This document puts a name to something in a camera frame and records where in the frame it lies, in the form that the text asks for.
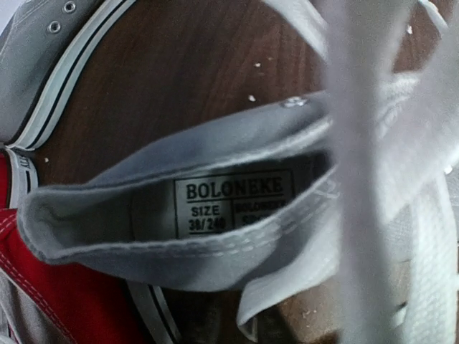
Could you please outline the grey sneaker with laces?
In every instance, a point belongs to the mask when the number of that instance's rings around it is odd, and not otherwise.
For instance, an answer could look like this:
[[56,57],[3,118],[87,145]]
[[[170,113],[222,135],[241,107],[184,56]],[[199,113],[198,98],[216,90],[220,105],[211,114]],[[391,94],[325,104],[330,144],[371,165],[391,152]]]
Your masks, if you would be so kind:
[[[39,260],[213,292],[242,289],[237,324],[337,276],[342,343],[454,343],[458,319],[458,13],[419,72],[392,71],[413,1],[270,1],[325,61],[325,93],[146,146],[93,180],[28,195],[19,233]],[[313,151],[331,167],[273,214],[160,239],[172,178]]]

